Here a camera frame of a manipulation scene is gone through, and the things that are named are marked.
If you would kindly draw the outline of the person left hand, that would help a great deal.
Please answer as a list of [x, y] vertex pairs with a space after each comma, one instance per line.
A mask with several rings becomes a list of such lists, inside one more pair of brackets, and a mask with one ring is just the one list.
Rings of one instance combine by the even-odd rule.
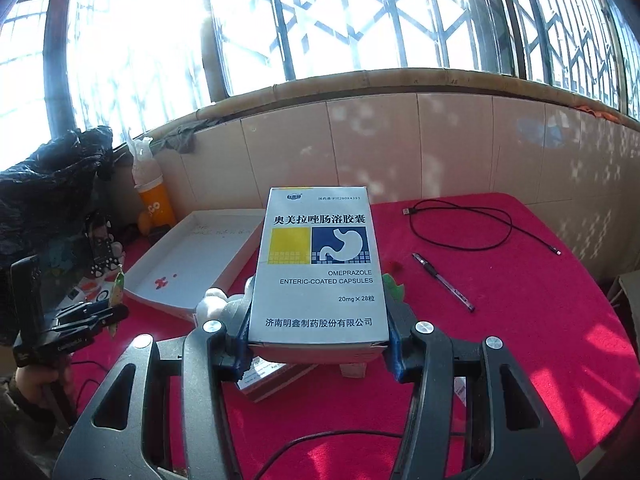
[[44, 387], [58, 382], [70, 402], [74, 400], [73, 370], [70, 356], [63, 356], [50, 366], [29, 365], [20, 367], [15, 372], [15, 385], [18, 391], [31, 404], [50, 410], [50, 404], [44, 396]]

